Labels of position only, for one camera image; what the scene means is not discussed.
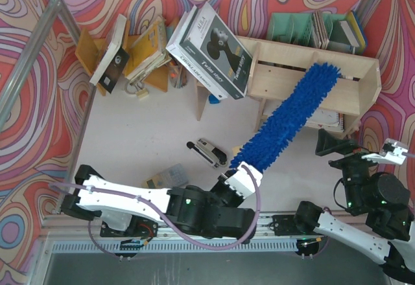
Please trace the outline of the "blue microfiber duster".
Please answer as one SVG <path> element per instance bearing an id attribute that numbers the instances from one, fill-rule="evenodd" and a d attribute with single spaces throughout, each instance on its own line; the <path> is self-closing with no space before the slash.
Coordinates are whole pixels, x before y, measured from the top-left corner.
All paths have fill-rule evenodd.
<path id="1" fill-rule="evenodd" d="M 230 162 L 235 170 L 243 162 L 257 171 L 268 169 L 305 126 L 340 77 L 340 69 L 314 63 L 295 85 L 293 92 L 245 143 Z"/>

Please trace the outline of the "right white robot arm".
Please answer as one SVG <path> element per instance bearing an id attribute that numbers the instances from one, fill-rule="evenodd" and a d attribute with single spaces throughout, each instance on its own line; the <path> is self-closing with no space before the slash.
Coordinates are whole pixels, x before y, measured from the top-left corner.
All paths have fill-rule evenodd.
<path id="1" fill-rule="evenodd" d="M 376 164 L 402 165 L 409 156 L 407 146 L 386 139 L 377 153 L 357 141 L 338 139 L 325 129 L 318 132 L 315 154 L 332 153 L 343 157 L 330 161 L 341 170 L 346 206 L 352 216 L 366 215 L 368 234 L 335 218 L 310 201 L 301 201 L 294 223 L 304 233 L 318 233 L 333 238 L 375 262 L 390 278 L 414 283 L 414 213 L 409 207 L 410 191 L 392 173 L 370 173 Z"/>

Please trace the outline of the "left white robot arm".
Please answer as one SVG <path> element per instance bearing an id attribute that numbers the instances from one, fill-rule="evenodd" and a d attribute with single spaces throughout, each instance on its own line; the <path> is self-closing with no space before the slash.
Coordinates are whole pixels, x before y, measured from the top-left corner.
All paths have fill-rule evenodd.
<path id="1" fill-rule="evenodd" d="M 263 175 L 248 163 L 221 174 L 214 187 L 138 188 L 105 180 L 89 165 L 82 165 L 61 204 L 64 214 L 92 221 L 101 218 L 114 231 L 136 236 L 139 219 L 166 224 L 180 232 L 204 238 L 251 236 L 257 209 L 242 202 L 256 193 Z"/>

